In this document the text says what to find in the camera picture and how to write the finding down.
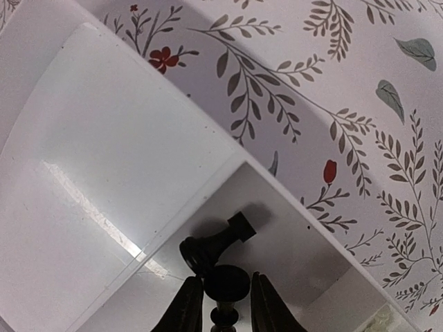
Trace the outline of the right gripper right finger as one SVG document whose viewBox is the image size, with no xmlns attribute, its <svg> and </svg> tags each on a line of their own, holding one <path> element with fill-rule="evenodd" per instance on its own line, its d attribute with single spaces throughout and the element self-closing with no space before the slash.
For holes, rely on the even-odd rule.
<svg viewBox="0 0 443 332">
<path fill-rule="evenodd" d="M 269 278 L 254 272 L 251 282 L 252 331 L 304 331 Z"/>
</svg>

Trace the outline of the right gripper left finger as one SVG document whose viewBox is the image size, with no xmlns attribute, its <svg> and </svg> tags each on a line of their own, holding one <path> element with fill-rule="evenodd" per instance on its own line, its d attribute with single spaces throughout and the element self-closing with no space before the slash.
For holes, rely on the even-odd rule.
<svg viewBox="0 0 443 332">
<path fill-rule="evenodd" d="M 165 313 L 164 331 L 202 331 L 203 283 L 188 277 Z"/>
</svg>

